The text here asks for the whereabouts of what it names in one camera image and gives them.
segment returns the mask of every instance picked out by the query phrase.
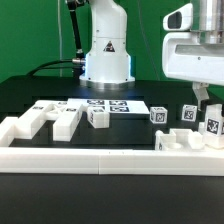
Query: robot logo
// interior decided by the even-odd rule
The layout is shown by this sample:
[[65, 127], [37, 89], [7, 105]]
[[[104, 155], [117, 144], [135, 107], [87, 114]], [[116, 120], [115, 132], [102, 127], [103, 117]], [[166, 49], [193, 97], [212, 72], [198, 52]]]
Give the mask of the robot logo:
[[104, 51], [106, 51], [106, 52], [115, 52], [114, 46], [113, 46], [111, 41], [109, 41], [107, 46], [104, 48]]

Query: white foam block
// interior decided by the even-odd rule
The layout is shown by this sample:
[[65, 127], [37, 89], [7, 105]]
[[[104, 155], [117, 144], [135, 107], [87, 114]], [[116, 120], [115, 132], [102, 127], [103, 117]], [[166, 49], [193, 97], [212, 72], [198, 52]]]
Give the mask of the white foam block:
[[32, 139], [46, 121], [45, 113], [52, 110], [52, 104], [35, 104], [24, 113], [15, 125], [16, 138]]
[[82, 117], [81, 105], [67, 107], [53, 124], [54, 141], [70, 141]]
[[89, 107], [87, 119], [94, 128], [109, 128], [110, 114], [102, 107]]
[[8, 147], [15, 138], [14, 126], [18, 117], [6, 117], [0, 124], [0, 147]]

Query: white cube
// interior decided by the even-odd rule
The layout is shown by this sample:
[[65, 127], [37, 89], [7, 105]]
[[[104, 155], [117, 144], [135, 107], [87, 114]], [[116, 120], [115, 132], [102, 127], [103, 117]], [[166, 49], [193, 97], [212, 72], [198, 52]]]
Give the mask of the white cube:
[[109, 128], [110, 114], [102, 107], [88, 107], [87, 119], [94, 128]]
[[154, 124], [166, 124], [168, 111], [164, 107], [151, 107], [150, 120]]
[[182, 110], [182, 120], [194, 122], [197, 117], [197, 106], [194, 105], [184, 105]]

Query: black and white pattern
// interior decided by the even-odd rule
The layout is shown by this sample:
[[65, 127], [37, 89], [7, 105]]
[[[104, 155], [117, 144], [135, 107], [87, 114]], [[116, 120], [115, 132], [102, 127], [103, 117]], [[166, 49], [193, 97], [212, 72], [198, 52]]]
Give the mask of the black and white pattern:
[[100, 108], [102, 108], [103, 110], [105, 110], [105, 106], [97, 106], [97, 105], [96, 105], [96, 106], [94, 106], [94, 105], [93, 105], [92, 107], [97, 107], [97, 108], [99, 108], [99, 107], [100, 107]]
[[222, 124], [222, 135], [224, 135], [224, 123]]
[[68, 111], [68, 112], [75, 112], [76, 111], [76, 109], [74, 109], [74, 108], [67, 108], [67, 110], [66, 111]]
[[154, 107], [154, 110], [156, 110], [156, 111], [163, 111], [164, 108], [163, 107]]
[[33, 110], [43, 110], [43, 107], [33, 107]]
[[90, 115], [90, 122], [93, 123], [93, 113]]
[[193, 118], [194, 118], [194, 111], [191, 111], [191, 110], [184, 111], [184, 119], [193, 120]]
[[127, 113], [130, 112], [128, 107], [110, 107], [111, 112]]
[[207, 132], [217, 135], [219, 130], [219, 122], [212, 119], [208, 119], [206, 130]]
[[127, 101], [124, 100], [110, 100], [109, 101], [111, 106], [127, 106]]
[[104, 105], [104, 100], [87, 100], [89, 105]]
[[161, 142], [159, 143], [159, 150], [163, 150], [163, 145], [161, 144]]
[[93, 112], [95, 112], [95, 113], [103, 113], [104, 110], [103, 109], [94, 109]]
[[165, 113], [156, 113], [156, 122], [164, 122], [165, 116]]
[[67, 105], [67, 102], [63, 101], [63, 102], [58, 102], [59, 105]]

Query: black cable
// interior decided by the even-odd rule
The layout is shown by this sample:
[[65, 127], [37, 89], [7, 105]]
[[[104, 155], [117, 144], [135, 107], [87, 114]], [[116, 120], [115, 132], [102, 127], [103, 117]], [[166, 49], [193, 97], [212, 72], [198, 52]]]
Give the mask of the black cable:
[[36, 72], [38, 72], [40, 70], [69, 69], [69, 68], [74, 69], [74, 66], [73, 67], [71, 67], [71, 66], [64, 66], [64, 67], [40, 67], [40, 68], [36, 68], [36, 69], [32, 70], [33, 71], [32, 76]]
[[139, 23], [140, 23], [140, 27], [141, 27], [142, 37], [143, 37], [143, 40], [145, 42], [145, 46], [146, 46], [146, 50], [147, 50], [147, 53], [148, 53], [148, 56], [149, 56], [149, 60], [152, 63], [153, 70], [155, 72], [157, 80], [160, 81], [160, 76], [159, 76], [159, 73], [158, 73], [158, 71], [156, 69], [155, 61], [153, 59], [151, 48], [150, 48], [150, 45], [149, 45], [149, 43], [147, 41], [145, 30], [144, 30], [144, 26], [143, 26], [143, 23], [142, 23], [142, 9], [141, 9], [140, 0], [137, 0], [137, 4], [138, 4], [138, 15], [139, 15]]
[[65, 59], [65, 60], [57, 60], [57, 61], [51, 61], [51, 62], [48, 62], [48, 63], [44, 63], [40, 66], [38, 66], [37, 68], [29, 71], [26, 76], [33, 76], [34, 73], [36, 73], [38, 70], [40, 69], [43, 69], [47, 66], [50, 66], [50, 65], [56, 65], [56, 64], [63, 64], [63, 63], [72, 63], [72, 59]]

